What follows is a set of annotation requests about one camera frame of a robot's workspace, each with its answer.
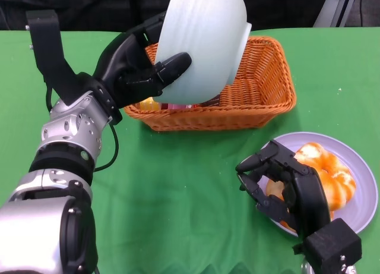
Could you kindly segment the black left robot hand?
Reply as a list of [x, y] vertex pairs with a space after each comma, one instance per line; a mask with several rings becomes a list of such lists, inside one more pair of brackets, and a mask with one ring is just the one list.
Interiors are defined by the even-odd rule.
[[117, 108], [162, 95], [191, 66], [186, 52], [151, 62], [146, 48], [159, 41], [165, 15], [157, 14], [119, 34], [102, 52], [93, 77], [107, 89]]

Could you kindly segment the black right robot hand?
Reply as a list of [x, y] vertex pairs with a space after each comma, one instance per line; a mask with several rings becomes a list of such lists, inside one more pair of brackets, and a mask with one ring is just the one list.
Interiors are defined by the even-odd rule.
[[[317, 171], [295, 159], [295, 153], [275, 140], [248, 156], [236, 167], [240, 190], [256, 202], [256, 208], [276, 222], [285, 222], [304, 240], [331, 222], [328, 202]], [[283, 199], [266, 195], [262, 177], [282, 182]]]

